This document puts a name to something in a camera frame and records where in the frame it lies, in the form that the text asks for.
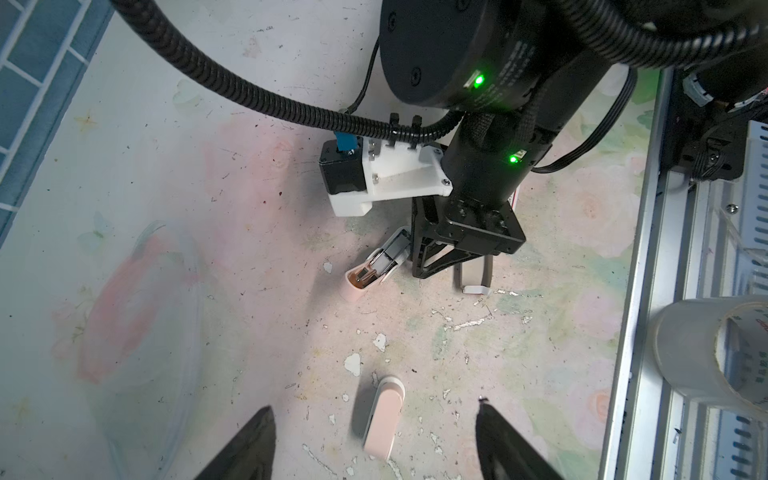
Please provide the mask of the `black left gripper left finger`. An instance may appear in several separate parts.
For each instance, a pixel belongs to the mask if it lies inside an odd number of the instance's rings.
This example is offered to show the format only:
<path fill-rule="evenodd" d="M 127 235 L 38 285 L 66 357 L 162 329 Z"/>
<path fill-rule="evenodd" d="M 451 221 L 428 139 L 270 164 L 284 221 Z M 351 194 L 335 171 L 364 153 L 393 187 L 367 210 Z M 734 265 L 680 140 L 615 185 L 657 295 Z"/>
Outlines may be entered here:
<path fill-rule="evenodd" d="M 265 406 L 245 423 L 196 479 L 270 480 L 275 451 L 275 416 L 272 408 Z"/>

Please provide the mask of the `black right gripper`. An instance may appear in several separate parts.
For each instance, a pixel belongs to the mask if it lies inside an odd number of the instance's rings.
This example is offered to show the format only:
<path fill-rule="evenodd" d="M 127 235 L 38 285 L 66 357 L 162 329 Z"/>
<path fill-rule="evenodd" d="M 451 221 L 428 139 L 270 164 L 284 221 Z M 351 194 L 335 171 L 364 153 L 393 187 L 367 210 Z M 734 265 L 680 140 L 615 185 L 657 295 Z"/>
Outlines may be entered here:
<path fill-rule="evenodd" d="M 490 207 L 458 196 L 412 200 L 412 275 L 427 279 L 480 255 L 513 254 L 526 236 L 508 202 Z"/>

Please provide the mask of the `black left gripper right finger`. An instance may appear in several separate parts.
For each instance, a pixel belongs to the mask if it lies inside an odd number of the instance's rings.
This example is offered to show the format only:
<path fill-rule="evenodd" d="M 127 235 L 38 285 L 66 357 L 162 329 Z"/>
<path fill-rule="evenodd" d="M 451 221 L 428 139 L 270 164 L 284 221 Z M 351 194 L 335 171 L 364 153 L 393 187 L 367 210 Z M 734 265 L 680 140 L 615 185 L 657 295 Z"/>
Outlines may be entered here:
<path fill-rule="evenodd" d="M 475 438 L 485 480 L 563 480 L 487 398 L 479 399 Z"/>

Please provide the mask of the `cardboard staple tray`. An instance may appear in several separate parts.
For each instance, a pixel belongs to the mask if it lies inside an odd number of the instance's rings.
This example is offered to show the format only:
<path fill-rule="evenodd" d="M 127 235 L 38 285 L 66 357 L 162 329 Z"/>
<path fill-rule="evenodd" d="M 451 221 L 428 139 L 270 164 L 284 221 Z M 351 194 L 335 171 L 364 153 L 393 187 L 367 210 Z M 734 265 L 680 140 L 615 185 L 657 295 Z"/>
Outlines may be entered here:
<path fill-rule="evenodd" d="M 489 295 L 493 278 L 492 255 L 474 258 L 453 267 L 453 285 L 464 295 Z"/>

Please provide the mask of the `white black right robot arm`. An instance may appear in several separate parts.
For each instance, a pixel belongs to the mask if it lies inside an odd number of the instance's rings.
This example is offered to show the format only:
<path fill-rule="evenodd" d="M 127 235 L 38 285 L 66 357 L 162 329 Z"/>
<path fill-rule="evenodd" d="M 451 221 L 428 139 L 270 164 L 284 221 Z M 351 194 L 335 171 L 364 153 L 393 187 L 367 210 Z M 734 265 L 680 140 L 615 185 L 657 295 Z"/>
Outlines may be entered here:
<path fill-rule="evenodd" d="M 189 41 L 153 1 L 115 11 L 182 74 L 247 109 L 385 148 L 437 146 L 449 194 L 412 194 L 412 273 L 425 279 L 525 241 L 509 197 L 561 171 L 623 113 L 643 69 L 723 69 L 767 51 L 762 1 L 386 1 L 374 56 L 390 90 L 444 116 L 403 125 L 265 90 Z"/>

